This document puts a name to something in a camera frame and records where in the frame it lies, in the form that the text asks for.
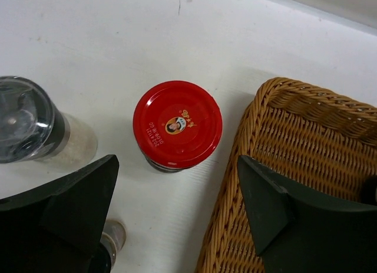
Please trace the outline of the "tall dark soy sauce bottle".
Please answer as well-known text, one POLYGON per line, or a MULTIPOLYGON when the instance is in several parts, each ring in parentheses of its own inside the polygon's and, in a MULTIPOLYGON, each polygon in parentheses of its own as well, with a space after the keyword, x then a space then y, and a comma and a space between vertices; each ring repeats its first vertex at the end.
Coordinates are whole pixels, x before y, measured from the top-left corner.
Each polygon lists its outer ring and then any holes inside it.
POLYGON ((377 188, 377 177, 371 176, 365 180, 362 185, 360 199, 361 202, 368 205, 376 205, 376 188, 377 188))

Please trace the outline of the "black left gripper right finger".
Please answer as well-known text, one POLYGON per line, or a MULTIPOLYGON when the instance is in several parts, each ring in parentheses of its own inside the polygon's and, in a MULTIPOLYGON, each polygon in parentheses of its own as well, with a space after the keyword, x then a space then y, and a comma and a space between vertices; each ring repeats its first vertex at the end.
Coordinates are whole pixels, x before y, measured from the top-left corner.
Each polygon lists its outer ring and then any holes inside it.
POLYGON ((375 272, 376 207, 307 187, 241 155, 240 188, 266 272, 375 272))

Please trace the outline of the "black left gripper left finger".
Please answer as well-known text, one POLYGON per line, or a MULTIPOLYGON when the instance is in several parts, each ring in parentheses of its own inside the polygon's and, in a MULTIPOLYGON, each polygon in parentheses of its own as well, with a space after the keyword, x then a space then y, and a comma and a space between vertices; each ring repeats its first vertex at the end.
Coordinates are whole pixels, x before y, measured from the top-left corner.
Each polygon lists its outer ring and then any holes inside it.
POLYGON ((118 170, 111 154, 1 199, 1 272, 110 272, 100 239, 118 170))

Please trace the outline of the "red lid chili sauce jar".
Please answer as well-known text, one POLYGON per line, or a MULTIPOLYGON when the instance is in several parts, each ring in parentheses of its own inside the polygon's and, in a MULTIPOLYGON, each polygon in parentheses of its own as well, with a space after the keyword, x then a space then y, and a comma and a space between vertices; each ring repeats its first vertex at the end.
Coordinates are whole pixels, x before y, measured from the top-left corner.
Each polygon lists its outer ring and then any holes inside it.
POLYGON ((133 132, 152 167, 176 173, 195 167, 215 151, 223 119, 218 104, 205 89, 188 81, 166 81, 138 101, 133 132))

